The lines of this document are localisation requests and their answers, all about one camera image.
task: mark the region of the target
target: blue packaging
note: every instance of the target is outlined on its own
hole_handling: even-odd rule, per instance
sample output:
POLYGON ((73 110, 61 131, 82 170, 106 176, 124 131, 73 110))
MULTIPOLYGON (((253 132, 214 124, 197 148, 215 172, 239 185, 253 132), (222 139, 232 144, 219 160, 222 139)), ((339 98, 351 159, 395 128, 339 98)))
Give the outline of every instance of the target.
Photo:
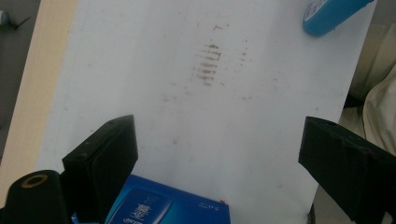
POLYGON ((106 224, 230 224, 229 206, 130 175, 106 224))
POLYGON ((326 35, 373 0, 312 0, 304 14, 303 27, 313 36, 326 35))

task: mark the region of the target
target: printed label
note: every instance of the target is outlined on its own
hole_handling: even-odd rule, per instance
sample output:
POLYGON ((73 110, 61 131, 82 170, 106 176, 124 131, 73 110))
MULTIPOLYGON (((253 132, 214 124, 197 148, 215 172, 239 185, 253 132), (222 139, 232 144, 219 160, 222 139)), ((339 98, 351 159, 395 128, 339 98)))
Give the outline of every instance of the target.
POLYGON ((304 20, 308 21, 327 3, 328 0, 312 0, 306 8, 304 20))

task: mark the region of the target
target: blue box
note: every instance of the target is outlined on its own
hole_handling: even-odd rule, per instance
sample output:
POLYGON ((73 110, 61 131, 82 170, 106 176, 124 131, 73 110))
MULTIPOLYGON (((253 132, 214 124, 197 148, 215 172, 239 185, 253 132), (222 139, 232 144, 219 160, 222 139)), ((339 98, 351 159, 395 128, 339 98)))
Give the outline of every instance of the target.
POLYGON ((230 224, 231 221, 229 207, 225 203, 130 175, 114 202, 106 223, 230 224))

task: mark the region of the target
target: table surface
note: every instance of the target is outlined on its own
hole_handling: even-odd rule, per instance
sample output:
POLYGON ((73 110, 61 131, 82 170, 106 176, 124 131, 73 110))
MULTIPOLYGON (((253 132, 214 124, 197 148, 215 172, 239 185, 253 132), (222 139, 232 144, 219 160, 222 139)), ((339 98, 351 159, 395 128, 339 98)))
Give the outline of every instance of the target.
POLYGON ((304 0, 80 1, 36 169, 134 114, 133 174, 223 200, 233 223, 305 223, 305 116, 337 121, 375 5, 331 33, 304 0))

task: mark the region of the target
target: blue cylindrical object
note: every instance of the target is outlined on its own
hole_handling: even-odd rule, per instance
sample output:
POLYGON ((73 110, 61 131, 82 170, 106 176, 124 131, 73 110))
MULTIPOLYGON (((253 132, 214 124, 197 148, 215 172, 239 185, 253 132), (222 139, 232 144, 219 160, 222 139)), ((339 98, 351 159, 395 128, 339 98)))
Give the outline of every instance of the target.
POLYGON ((304 14, 303 27, 313 36, 326 35, 373 0, 312 0, 304 14))

